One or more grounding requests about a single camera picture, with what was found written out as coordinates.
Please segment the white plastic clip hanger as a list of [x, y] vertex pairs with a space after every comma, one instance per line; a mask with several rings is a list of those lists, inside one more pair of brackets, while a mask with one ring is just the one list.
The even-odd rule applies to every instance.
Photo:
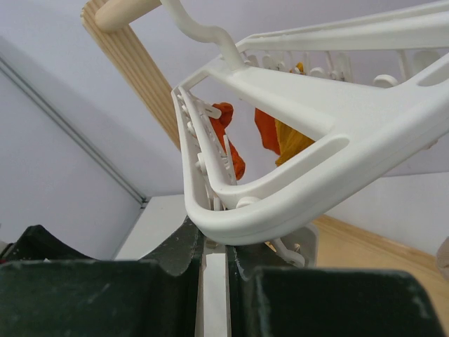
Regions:
[[[432, 146], [448, 132], [448, 2], [352, 20], [254, 34], [239, 43], [217, 26], [192, 19], [179, 1], [165, 1], [178, 29], [215, 44], [220, 56], [172, 92], [182, 153], [187, 215], [213, 241], [229, 246], [270, 242], [288, 262], [313, 263], [295, 252], [293, 237], [310, 222]], [[251, 51], [407, 51], [422, 63], [402, 82], [389, 75], [354, 83], [340, 65], [280, 70], [256, 65]], [[228, 140], [232, 107], [218, 103], [220, 121], [192, 94], [216, 80], [255, 109], [262, 144], [276, 168], [240, 184], [244, 162]]]

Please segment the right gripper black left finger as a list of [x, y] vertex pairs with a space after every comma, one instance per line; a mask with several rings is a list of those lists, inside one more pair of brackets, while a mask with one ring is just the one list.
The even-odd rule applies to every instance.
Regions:
[[136, 260], [1, 263], [1, 335], [193, 336], [201, 260], [186, 219]]

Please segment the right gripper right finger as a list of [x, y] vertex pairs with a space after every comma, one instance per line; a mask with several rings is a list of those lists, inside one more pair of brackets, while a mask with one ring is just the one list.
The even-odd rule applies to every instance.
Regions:
[[298, 268], [265, 244], [227, 246], [233, 336], [444, 336], [422, 285], [400, 270]]

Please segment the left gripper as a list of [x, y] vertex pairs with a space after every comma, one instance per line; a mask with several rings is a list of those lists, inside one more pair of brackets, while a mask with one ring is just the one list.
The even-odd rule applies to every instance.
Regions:
[[29, 226], [14, 243], [1, 241], [0, 263], [92, 259], [60, 241], [42, 225]]

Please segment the red and beige sock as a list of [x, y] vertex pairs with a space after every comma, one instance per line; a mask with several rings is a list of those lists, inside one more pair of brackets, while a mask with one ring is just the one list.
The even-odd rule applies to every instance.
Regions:
[[437, 251], [436, 265], [443, 277], [449, 279], [449, 237], [446, 237]]

